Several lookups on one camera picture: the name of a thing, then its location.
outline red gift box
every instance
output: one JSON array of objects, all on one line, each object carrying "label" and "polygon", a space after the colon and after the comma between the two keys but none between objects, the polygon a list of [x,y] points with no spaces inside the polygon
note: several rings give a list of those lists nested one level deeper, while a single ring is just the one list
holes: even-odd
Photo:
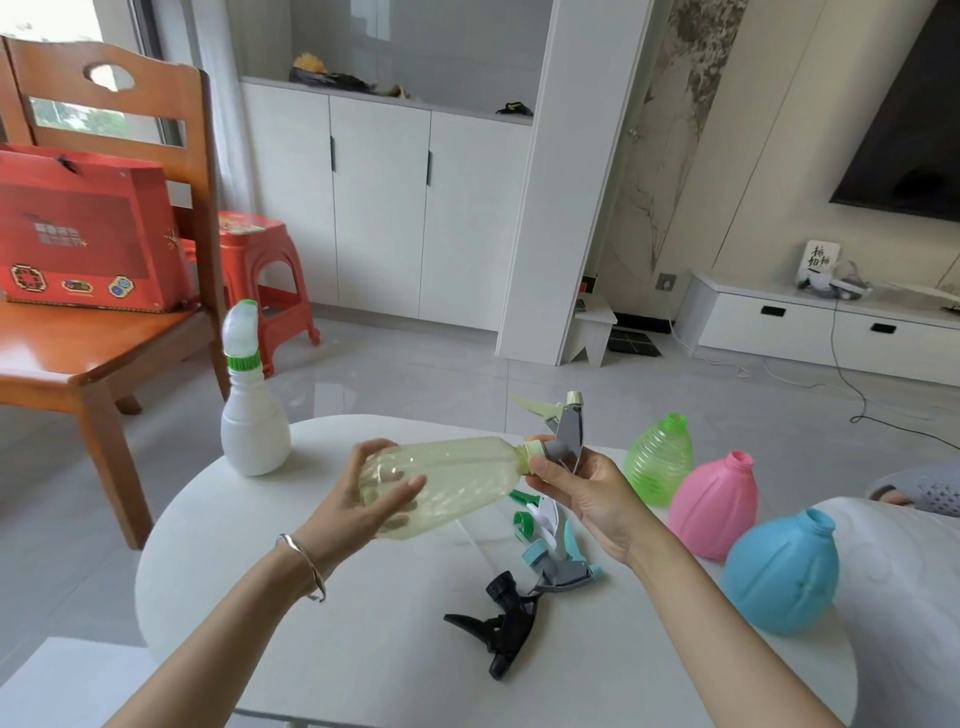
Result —
[{"label": "red gift box", "polygon": [[163,168],[0,144],[8,301],[164,312],[194,295]]}]

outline spray bottle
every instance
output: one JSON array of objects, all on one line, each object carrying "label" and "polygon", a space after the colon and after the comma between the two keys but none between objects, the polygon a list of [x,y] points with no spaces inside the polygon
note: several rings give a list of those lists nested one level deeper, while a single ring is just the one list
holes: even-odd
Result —
[{"label": "spray bottle", "polygon": [[227,462],[241,475],[274,471],[290,454],[290,423],[263,380],[258,324],[257,304],[250,299],[234,306],[224,320],[230,396],[220,421],[220,439]]}]

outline hand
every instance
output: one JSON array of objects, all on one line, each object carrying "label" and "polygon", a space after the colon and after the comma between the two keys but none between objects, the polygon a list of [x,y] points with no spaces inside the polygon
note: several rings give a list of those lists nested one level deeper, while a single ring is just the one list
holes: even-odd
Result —
[{"label": "hand", "polygon": [[541,457],[530,458],[530,469],[535,474],[527,475],[527,485],[573,511],[597,543],[623,564],[627,563],[637,530],[648,519],[660,522],[616,464],[599,452],[584,448],[576,475]]},{"label": "hand", "polygon": [[395,517],[396,525],[401,525],[405,517],[396,514],[416,505],[414,498],[426,483],[423,475],[398,483],[370,505],[363,505],[360,499],[358,479],[367,458],[384,448],[395,447],[396,443],[390,440],[368,440],[354,447],[344,474],[333,490],[294,532],[294,539],[310,555],[324,578],[348,556],[366,546],[391,516]]}]

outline wall outlet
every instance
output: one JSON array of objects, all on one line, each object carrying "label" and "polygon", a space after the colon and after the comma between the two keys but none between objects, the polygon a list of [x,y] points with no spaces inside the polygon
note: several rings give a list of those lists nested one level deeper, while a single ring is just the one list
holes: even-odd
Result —
[{"label": "wall outlet", "polygon": [[658,291],[672,291],[677,283],[677,276],[673,273],[661,273],[657,278]]}]

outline chair backrest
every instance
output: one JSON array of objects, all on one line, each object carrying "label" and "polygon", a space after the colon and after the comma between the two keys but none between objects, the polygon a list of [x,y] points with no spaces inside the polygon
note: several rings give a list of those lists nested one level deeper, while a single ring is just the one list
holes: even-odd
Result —
[{"label": "chair backrest", "polygon": [[[224,316],[210,85],[193,66],[166,63],[106,43],[41,43],[0,36],[0,119],[12,144],[154,161],[172,182],[190,186],[191,208],[174,207],[180,234],[197,244],[201,302]],[[102,65],[125,69],[131,88],[90,80]],[[54,129],[37,124],[32,98],[183,122],[183,147]]]}]

